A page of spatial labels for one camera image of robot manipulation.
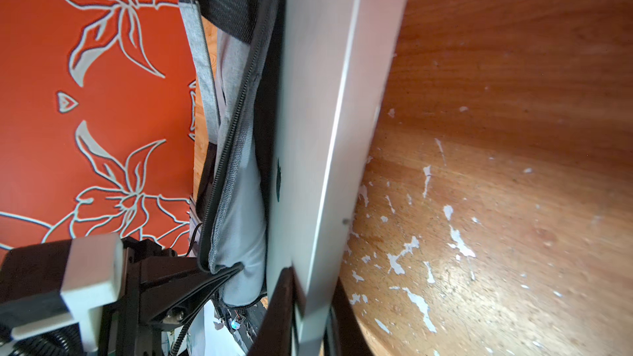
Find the silver laptop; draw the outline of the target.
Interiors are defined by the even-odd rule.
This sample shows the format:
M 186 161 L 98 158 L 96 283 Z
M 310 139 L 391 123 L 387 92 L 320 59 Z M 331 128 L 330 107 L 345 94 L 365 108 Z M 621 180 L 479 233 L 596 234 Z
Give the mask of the silver laptop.
M 286 0 L 267 283 L 293 269 L 291 352 L 316 355 L 407 0 Z

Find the grey zippered laptop bag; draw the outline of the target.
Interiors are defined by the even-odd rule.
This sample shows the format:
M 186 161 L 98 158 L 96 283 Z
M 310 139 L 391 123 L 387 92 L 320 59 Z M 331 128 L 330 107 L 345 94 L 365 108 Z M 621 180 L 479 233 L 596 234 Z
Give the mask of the grey zippered laptop bag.
M 219 290 L 231 307 L 257 302 L 265 285 L 285 2 L 178 0 L 209 140 L 198 262 L 211 274 L 240 265 Z

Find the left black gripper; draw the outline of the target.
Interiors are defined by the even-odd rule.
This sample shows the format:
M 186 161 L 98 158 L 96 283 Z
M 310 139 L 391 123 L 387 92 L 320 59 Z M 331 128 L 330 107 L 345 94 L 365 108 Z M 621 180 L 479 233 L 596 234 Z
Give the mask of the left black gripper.
M 123 240 L 120 298 L 104 307 L 98 355 L 177 355 L 186 325 L 228 280 L 237 263 L 217 273 L 200 270 L 195 258 L 179 257 L 150 240 Z

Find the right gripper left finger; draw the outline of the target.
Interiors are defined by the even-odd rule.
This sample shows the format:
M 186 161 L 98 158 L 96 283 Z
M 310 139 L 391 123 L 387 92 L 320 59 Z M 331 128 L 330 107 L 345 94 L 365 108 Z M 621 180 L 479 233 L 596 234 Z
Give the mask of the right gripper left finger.
M 286 267 L 280 271 L 264 320 L 247 356 L 291 355 L 293 314 L 294 272 L 292 267 Z

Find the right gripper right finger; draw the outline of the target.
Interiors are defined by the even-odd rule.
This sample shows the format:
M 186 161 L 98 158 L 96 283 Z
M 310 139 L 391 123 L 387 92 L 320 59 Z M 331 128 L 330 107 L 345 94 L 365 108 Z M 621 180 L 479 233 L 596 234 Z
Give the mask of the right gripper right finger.
M 325 356 L 372 356 L 343 283 L 337 280 L 323 337 Z

